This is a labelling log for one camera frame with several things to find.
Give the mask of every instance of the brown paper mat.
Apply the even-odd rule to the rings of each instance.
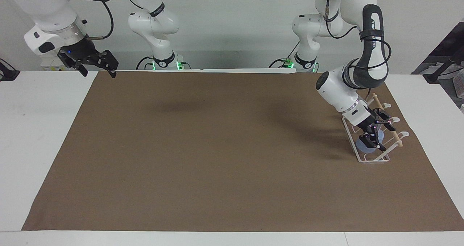
[[[317,79],[100,72],[23,230],[464,230],[408,125],[391,162],[358,163]]]

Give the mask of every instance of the green led light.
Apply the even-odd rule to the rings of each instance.
[[[287,58],[287,59],[285,60],[285,63],[284,63],[283,66],[285,66],[285,67],[287,67],[287,68],[293,68],[293,67],[295,66],[295,64],[293,64],[293,62],[291,61],[291,59]]]
[[[313,73],[317,73],[319,71],[319,63],[316,62],[313,67]]]

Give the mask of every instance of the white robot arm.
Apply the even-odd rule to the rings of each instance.
[[[159,69],[177,69],[181,61],[166,35],[179,31],[179,20],[161,0],[135,0],[144,10],[131,13],[129,26],[151,46]]]
[[[58,57],[68,68],[79,70],[83,76],[92,64],[107,70],[112,77],[118,61],[110,51],[98,52],[89,38],[84,23],[69,5],[69,0],[14,0],[35,22],[24,36],[29,48],[37,55],[59,50]]]
[[[376,122],[380,112],[372,111],[357,93],[358,89],[376,88],[388,76],[384,41],[383,16],[377,0],[316,0],[316,8],[323,14],[305,14],[296,18],[293,30],[300,37],[300,48],[294,56],[300,71],[310,69],[318,54],[319,44],[314,37],[335,37],[341,33],[342,19],[355,25],[360,31],[364,51],[361,58],[354,59],[333,71],[320,76],[316,89],[335,109],[353,125],[364,130],[362,142],[368,148],[384,147],[378,142]]]

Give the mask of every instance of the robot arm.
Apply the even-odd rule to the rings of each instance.
[[[161,69],[177,69],[178,55],[166,35],[179,31],[179,20],[161,0],[135,0],[144,8],[131,13],[129,26],[151,46],[153,59]]]
[[[112,77],[118,61],[110,51],[102,53],[88,39],[85,26],[68,0],[14,0],[35,22],[24,36],[29,48],[37,55],[59,50],[58,57],[66,67],[78,69],[83,76],[92,64],[107,70]]]
[[[330,4],[329,9],[326,9],[327,2]],[[328,16],[328,27],[332,35],[336,36],[341,33],[343,19],[340,14],[340,5],[341,0],[315,0],[318,14],[302,14],[293,20],[293,32],[300,39],[299,48],[292,57],[292,62],[298,72],[307,72],[313,69],[320,49],[320,44],[315,41],[315,38],[330,37],[326,26],[326,16]]]
[[[328,6],[326,13],[333,13],[332,5]],[[355,25],[360,31],[363,54],[361,58],[354,59],[345,66],[323,73],[316,84],[316,89],[351,124],[363,129],[364,134],[360,139],[366,147],[383,149],[378,141],[376,124],[380,117],[385,117],[384,111],[369,109],[366,101],[357,93],[358,89],[380,86],[388,76],[385,45],[388,47],[389,45],[384,41],[382,12],[377,0],[340,0],[340,14],[343,20]],[[330,23],[329,21],[326,24],[326,28],[330,28]],[[324,32],[319,32],[318,35],[324,35]]]

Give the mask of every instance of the white table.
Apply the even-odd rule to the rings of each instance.
[[[294,70],[202,72],[292,73]],[[464,232],[178,233],[19,232],[83,102],[96,71],[23,72],[0,83],[0,245],[464,245]],[[464,216],[464,116],[440,86],[422,76],[391,75],[386,84]]]

